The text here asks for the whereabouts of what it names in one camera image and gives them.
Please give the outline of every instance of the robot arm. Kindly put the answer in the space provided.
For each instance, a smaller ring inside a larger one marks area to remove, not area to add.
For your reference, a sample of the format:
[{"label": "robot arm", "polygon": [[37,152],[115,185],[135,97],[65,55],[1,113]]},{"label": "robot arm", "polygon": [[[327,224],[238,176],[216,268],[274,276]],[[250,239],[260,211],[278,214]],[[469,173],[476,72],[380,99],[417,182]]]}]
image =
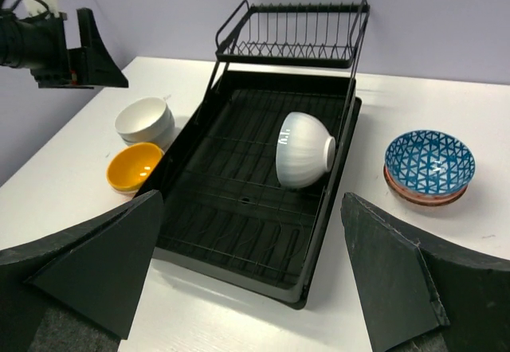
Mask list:
[{"label": "robot arm", "polygon": [[[56,10],[56,0],[17,0],[10,8],[3,8],[4,1],[0,0],[0,65],[28,68],[39,88],[128,87],[90,9],[77,11],[81,47],[67,49],[67,16]],[[31,15],[24,19],[14,12],[21,1],[27,1]]]}]

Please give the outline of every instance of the white table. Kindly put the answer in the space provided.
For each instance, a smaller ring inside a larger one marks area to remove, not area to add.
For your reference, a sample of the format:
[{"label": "white table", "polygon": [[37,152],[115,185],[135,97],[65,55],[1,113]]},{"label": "white table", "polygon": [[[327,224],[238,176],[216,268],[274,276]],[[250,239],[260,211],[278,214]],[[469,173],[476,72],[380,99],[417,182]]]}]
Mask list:
[{"label": "white table", "polygon": [[[124,147],[113,127],[116,115],[139,98],[167,97],[182,127],[202,100],[213,66],[137,57],[125,69],[128,90],[100,92],[0,189],[0,249],[68,228],[130,199],[114,192],[104,176]],[[510,259],[510,86],[358,75],[357,96],[363,106],[306,308],[294,311],[152,260],[122,352],[371,350],[340,223],[346,191],[449,241]],[[476,176],[451,206],[416,210],[389,194],[384,182],[386,146],[404,131],[419,128],[457,136],[475,155]]]}]

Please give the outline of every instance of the purple wall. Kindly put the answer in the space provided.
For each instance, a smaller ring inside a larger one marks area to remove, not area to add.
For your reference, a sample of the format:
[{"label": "purple wall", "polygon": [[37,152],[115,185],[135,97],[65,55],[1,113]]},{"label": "purple wall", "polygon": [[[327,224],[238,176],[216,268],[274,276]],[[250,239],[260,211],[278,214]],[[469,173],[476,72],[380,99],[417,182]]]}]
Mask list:
[{"label": "purple wall", "polygon": [[[215,31],[241,0],[97,1],[131,53],[213,59]],[[510,84],[510,0],[368,1],[361,71]]]},{"label": "purple wall", "polygon": [[[6,0],[5,6],[12,2]],[[101,36],[117,64],[124,67],[131,60],[116,39],[113,25],[108,23],[94,0],[59,0],[59,6],[69,16],[66,22],[69,48],[79,45],[76,9],[87,6],[94,11]],[[26,16],[23,5],[17,15]],[[41,90],[28,70],[0,68],[0,185],[97,92]]]}]

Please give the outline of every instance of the blue bowl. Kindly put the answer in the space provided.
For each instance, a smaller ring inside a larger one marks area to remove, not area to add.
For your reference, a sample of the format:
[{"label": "blue bowl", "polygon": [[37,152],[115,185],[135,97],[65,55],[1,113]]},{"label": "blue bowl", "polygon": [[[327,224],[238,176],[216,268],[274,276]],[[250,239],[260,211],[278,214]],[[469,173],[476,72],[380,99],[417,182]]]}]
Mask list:
[{"label": "blue bowl", "polygon": [[411,131],[386,150],[386,168],[402,187],[426,195],[449,195],[468,185],[475,158],[458,139],[440,131]]}]

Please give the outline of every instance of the black dish rack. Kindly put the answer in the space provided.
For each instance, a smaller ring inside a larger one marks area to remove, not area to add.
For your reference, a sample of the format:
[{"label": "black dish rack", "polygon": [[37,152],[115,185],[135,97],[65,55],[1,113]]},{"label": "black dish rack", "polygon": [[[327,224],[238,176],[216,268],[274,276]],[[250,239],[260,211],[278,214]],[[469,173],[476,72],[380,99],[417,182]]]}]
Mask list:
[{"label": "black dish rack", "polygon": [[[355,73],[369,12],[366,0],[243,1],[227,19],[202,104],[137,193],[163,194],[156,247],[166,260],[294,308],[306,304],[361,107]],[[351,76],[231,71],[230,62],[351,68]],[[301,190],[282,188],[275,169],[278,134],[291,111],[317,117],[337,144],[331,172]]]}]

